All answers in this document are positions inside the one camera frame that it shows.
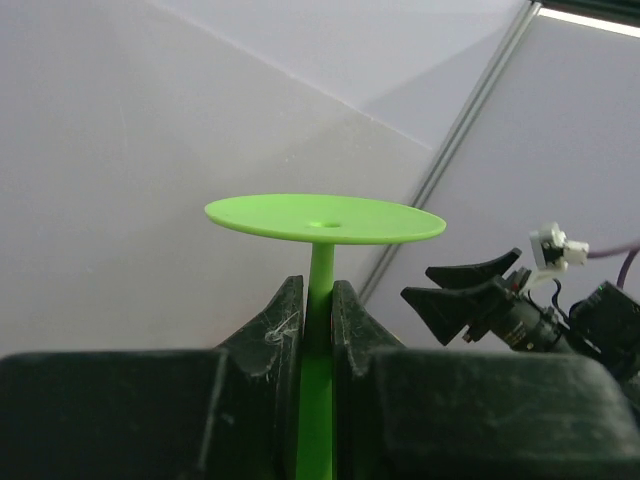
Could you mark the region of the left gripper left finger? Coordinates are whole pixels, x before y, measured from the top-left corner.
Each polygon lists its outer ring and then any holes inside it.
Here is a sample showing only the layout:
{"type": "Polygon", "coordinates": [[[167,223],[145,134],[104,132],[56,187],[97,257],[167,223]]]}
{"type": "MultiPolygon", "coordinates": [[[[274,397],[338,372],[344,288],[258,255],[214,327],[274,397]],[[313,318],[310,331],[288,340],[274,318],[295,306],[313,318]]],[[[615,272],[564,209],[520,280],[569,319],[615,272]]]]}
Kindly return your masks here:
{"type": "Polygon", "coordinates": [[[1,361],[5,479],[291,479],[304,287],[216,347],[1,361]]]}

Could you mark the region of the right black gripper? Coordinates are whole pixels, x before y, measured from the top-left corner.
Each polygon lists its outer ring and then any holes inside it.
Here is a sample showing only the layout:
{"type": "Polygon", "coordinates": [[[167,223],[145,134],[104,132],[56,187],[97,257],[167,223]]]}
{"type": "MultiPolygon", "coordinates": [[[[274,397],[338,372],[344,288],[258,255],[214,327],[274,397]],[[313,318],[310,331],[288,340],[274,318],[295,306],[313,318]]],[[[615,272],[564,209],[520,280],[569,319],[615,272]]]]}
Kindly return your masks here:
{"type": "Polygon", "coordinates": [[[441,345],[448,345],[467,327],[463,334],[467,343],[492,333],[516,352],[571,353],[566,329],[554,309],[528,298],[538,276],[520,268],[501,277],[521,255],[519,248],[512,248],[480,263],[430,266],[425,275],[441,289],[406,287],[401,297],[441,345]]]}

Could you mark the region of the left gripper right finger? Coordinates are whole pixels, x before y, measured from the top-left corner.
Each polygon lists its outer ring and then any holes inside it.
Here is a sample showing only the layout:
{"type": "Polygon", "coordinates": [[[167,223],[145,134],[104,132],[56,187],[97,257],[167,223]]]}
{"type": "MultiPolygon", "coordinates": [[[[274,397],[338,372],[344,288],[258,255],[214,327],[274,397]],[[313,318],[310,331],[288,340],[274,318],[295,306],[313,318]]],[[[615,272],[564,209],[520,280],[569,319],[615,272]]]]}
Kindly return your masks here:
{"type": "Polygon", "coordinates": [[[412,349],[347,281],[332,294],[338,479],[635,479],[639,428],[575,355],[412,349]]]}

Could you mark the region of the green goblet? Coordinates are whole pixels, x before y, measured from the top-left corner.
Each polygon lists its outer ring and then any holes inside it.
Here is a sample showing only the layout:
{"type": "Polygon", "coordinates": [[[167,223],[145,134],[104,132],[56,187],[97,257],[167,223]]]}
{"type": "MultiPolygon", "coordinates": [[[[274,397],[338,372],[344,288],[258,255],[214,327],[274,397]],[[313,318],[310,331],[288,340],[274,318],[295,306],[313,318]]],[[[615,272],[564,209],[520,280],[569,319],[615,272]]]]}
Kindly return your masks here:
{"type": "Polygon", "coordinates": [[[297,435],[298,479],[334,476],[331,300],[338,245],[398,245],[434,238],[445,221],[399,203],[328,194],[273,193],[230,197],[206,205],[224,228],[310,244],[301,355],[297,435]]]}

